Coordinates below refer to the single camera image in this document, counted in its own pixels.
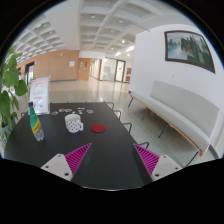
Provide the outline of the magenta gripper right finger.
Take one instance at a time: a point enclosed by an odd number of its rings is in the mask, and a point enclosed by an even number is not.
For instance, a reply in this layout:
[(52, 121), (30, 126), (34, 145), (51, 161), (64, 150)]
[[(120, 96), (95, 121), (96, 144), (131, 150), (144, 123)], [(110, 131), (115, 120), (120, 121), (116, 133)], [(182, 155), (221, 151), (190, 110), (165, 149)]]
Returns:
[(181, 167), (168, 155), (159, 156), (137, 144), (134, 147), (153, 181), (181, 170)]

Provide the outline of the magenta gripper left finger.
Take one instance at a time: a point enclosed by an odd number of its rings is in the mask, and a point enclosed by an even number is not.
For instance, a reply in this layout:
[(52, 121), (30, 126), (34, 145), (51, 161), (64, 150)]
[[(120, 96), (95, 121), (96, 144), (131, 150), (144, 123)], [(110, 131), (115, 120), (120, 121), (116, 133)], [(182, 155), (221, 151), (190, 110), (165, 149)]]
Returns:
[(66, 155), (56, 154), (42, 166), (42, 169), (65, 180), (71, 181), (90, 146), (91, 143), (88, 143), (69, 152)]

